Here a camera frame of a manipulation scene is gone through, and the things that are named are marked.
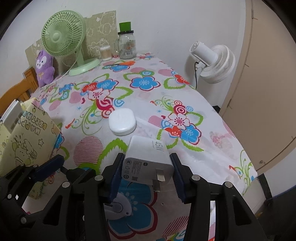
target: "fan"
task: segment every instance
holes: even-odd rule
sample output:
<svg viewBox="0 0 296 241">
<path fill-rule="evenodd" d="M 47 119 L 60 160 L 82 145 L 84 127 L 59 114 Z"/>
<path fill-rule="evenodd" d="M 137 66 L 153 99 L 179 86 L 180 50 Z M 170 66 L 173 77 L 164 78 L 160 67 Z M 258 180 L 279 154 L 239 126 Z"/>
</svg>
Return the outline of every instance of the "fan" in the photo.
<svg viewBox="0 0 296 241">
<path fill-rule="evenodd" d="M 84 60 L 81 44 L 85 37 L 85 21 L 74 11 L 60 11 L 45 23 L 41 40 L 45 50 L 54 57 L 76 54 L 77 65 L 69 70 L 69 75 L 78 75 L 93 69 L 101 63 L 97 58 Z"/>
<path fill-rule="evenodd" d="M 210 49 L 204 43 L 196 41 L 190 52 L 198 59 L 194 65 L 196 86 L 200 76 L 209 84 L 221 82 L 235 65 L 235 56 L 225 45 L 216 45 Z"/>
</svg>

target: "green cap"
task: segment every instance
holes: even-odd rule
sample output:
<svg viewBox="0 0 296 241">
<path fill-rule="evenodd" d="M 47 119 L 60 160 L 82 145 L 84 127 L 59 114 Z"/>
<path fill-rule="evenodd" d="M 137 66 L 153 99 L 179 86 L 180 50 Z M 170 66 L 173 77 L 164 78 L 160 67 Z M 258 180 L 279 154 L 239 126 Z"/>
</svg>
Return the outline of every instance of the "green cap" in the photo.
<svg viewBox="0 0 296 241">
<path fill-rule="evenodd" d="M 120 32 L 131 31 L 131 22 L 124 22 L 119 24 Z"/>
</svg>

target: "cotton swab container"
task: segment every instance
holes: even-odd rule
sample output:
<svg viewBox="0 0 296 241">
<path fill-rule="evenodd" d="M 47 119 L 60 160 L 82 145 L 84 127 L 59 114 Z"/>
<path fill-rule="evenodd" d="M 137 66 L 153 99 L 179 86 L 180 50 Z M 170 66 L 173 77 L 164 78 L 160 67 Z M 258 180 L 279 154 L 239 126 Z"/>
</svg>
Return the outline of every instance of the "cotton swab container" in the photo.
<svg viewBox="0 0 296 241">
<path fill-rule="evenodd" d="M 112 59 L 112 53 L 111 53 L 110 45 L 100 47 L 100 53 L 101 53 L 101 57 L 102 57 L 103 61 L 107 61 L 107 60 Z"/>
</svg>

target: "door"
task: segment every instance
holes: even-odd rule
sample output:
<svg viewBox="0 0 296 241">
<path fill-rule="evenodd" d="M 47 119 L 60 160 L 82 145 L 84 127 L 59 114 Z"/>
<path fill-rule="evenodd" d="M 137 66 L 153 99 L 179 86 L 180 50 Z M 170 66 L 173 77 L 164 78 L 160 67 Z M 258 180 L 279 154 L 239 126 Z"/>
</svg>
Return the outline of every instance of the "door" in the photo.
<svg viewBox="0 0 296 241">
<path fill-rule="evenodd" d="M 253 0 L 246 64 L 223 119 L 256 170 L 296 137 L 296 44 L 262 0 Z"/>
</svg>

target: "fan base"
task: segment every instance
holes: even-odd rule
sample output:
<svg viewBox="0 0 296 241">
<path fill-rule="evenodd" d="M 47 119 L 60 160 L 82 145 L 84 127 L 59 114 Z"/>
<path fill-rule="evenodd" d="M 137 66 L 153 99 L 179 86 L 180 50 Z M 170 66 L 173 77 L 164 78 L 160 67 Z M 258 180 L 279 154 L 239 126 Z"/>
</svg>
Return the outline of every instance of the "fan base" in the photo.
<svg viewBox="0 0 296 241">
<path fill-rule="evenodd" d="M 84 64 L 81 66 L 74 67 L 69 70 L 69 75 L 74 76 L 78 74 L 82 74 L 84 72 L 87 72 L 95 67 L 97 67 L 102 62 L 101 59 L 97 58 L 90 58 L 84 61 Z"/>
</svg>

